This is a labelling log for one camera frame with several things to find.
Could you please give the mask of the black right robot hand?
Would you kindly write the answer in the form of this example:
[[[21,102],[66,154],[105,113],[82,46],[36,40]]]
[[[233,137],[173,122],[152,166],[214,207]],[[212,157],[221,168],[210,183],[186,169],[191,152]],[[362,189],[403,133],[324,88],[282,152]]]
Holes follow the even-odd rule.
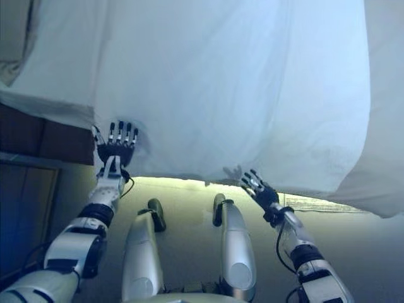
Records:
[[[279,203],[278,193],[251,169],[241,177],[241,188],[267,212],[273,203]]]

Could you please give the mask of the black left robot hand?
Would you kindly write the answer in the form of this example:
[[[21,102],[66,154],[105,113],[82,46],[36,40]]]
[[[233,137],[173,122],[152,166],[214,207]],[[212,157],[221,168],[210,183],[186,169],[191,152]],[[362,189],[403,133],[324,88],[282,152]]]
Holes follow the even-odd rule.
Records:
[[[130,164],[138,139],[138,128],[133,123],[111,122],[106,140],[96,125],[92,126],[92,133],[98,157],[104,164],[110,156],[119,156],[123,167]]]

